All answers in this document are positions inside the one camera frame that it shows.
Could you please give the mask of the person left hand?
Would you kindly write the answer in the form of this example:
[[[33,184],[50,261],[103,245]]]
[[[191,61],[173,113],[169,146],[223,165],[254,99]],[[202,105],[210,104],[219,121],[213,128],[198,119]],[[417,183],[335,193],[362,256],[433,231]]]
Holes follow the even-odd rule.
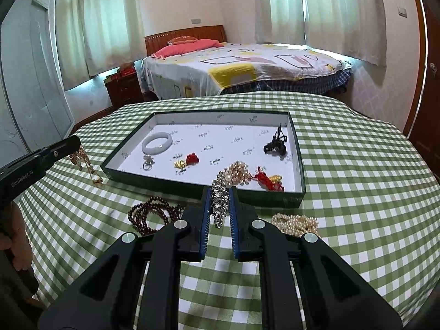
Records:
[[[29,270],[33,261],[33,253],[22,212],[13,201],[6,214],[4,227],[7,229],[7,234],[1,233],[1,250],[9,249],[12,252],[15,270]]]

